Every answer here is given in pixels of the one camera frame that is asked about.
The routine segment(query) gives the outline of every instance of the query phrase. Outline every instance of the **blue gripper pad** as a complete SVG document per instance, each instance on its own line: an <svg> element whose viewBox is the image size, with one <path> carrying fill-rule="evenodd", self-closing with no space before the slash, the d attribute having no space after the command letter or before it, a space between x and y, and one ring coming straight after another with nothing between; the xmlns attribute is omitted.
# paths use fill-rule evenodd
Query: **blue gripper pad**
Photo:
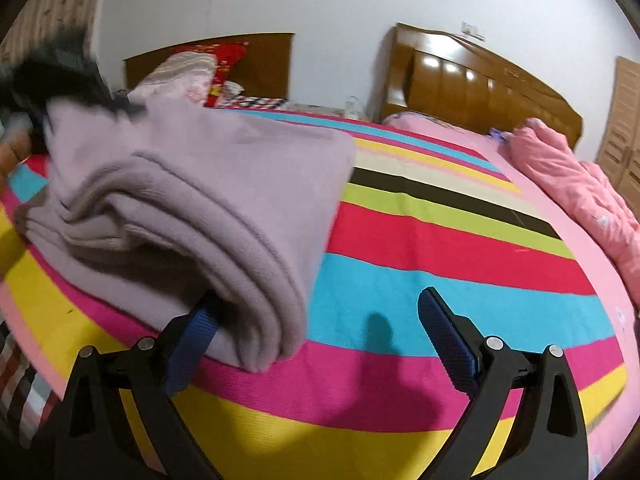
<svg viewBox="0 0 640 480"><path fill-rule="evenodd" d="M418 318L429 336L455 389L474 396L478 390L480 363L456 329L450 308L433 287L418 297Z"/></svg>

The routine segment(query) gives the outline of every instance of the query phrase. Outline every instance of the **striped fabric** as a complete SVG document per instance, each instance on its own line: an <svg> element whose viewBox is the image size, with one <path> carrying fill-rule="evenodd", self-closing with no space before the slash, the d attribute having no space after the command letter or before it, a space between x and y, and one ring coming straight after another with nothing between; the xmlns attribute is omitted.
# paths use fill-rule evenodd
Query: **striped fabric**
<svg viewBox="0 0 640 480"><path fill-rule="evenodd" d="M264 374L205 359L174 398L225 478L418 478L468 402L417 319L418 294L430 285L512 348L563 347L588 424L620 393L622 354L591 283L551 225L482 155L356 121L236 113L341 128L358 153L309 306L308 342ZM0 236L14 250L0 255L0 307L62 394L79 348L114 351L152 333L64 282L22 245L8 216L42 178L22 168L10 185ZM518 391L509 396L478 470L498 459L519 399ZM150 454L142 429L133 429Z"/></svg>
<svg viewBox="0 0 640 480"><path fill-rule="evenodd" d="M0 316L0 414L23 447L30 446L58 400Z"/></svg>
<svg viewBox="0 0 640 480"><path fill-rule="evenodd" d="M0 61L20 61L28 49L61 25L78 25L90 32L97 0L28 0L0 43Z"/></svg>

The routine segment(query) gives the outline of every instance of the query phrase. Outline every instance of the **red pillow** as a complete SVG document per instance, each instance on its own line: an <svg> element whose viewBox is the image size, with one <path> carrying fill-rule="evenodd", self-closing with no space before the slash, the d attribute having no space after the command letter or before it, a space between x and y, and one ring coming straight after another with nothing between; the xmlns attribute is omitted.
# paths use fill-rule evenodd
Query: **red pillow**
<svg viewBox="0 0 640 480"><path fill-rule="evenodd" d="M218 58L218 66L211 80L209 97L204 103L205 107L213 108L216 105L229 71L246 54L246 45L247 43L220 43L212 45L180 45L174 48L175 54L178 52L205 52L206 54L214 54Z"/></svg>

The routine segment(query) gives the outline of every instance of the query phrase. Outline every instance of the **electrical outlet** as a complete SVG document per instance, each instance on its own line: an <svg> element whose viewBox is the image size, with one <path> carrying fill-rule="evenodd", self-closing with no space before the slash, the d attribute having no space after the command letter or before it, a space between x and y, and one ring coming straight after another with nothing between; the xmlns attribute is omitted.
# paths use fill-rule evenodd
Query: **electrical outlet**
<svg viewBox="0 0 640 480"><path fill-rule="evenodd" d="M484 41L484 34L475 26L467 22L462 22L462 34Z"/></svg>

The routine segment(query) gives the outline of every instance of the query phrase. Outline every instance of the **wooden bed frame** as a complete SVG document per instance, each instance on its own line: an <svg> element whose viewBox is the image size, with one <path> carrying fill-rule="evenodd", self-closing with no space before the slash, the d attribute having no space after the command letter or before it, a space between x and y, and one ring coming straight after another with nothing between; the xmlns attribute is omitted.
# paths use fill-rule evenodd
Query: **wooden bed frame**
<svg viewBox="0 0 640 480"><path fill-rule="evenodd" d="M413 110L476 132L511 131L537 117L572 148L582 118L555 90L462 36L398 23L386 75L381 119Z"/></svg>
<svg viewBox="0 0 640 480"><path fill-rule="evenodd" d="M289 96L291 60L290 32L240 34L188 41L158 48L124 61L127 89L132 89L173 53L173 48L190 44L247 43L246 54L231 69L229 80L241 84L244 94L286 99Z"/></svg>

